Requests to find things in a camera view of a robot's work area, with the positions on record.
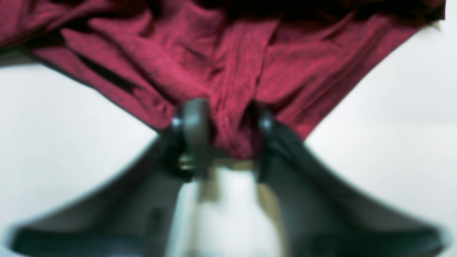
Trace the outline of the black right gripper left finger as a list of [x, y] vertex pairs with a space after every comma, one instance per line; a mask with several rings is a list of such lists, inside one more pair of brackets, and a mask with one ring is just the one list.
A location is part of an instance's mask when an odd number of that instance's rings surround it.
[[127, 171], [19, 226], [10, 249], [28, 257], [163, 257], [179, 191], [208, 178], [211, 135], [209, 102], [186, 102]]

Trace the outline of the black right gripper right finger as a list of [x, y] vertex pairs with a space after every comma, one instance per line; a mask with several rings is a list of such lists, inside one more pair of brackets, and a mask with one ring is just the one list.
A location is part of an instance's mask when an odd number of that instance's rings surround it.
[[264, 109], [257, 180], [278, 198], [293, 257], [436, 257], [441, 230], [363, 194], [318, 161]]

